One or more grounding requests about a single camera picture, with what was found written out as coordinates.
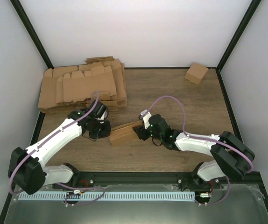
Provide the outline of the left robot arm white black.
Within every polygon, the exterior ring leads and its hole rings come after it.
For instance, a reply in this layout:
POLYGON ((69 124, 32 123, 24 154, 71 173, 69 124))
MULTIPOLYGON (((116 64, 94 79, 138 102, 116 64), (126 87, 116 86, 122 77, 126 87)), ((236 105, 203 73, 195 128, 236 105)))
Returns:
POLYGON ((29 195, 50 184, 77 189, 78 169, 69 163, 60 166, 47 166, 47 163, 65 145, 85 133, 92 141, 108 137, 111 132, 108 114, 107 106, 94 100, 88 108, 72 111, 59 127, 39 142, 26 149, 16 148, 9 164, 9 184, 19 186, 29 195))

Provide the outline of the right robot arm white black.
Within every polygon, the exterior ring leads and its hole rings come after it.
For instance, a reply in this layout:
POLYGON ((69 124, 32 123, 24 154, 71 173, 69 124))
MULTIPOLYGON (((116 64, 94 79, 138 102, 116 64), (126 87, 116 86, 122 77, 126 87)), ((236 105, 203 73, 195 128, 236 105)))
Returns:
POLYGON ((168 150, 196 152, 213 158, 210 162, 199 163, 193 170, 190 182, 197 188, 221 177, 242 181, 253 170, 254 152, 231 132, 207 136, 184 133, 172 129, 161 115, 146 111, 141 113, 140 120, 142 125, 133 128, 140 140, 151 138, 159 140, 168 150))

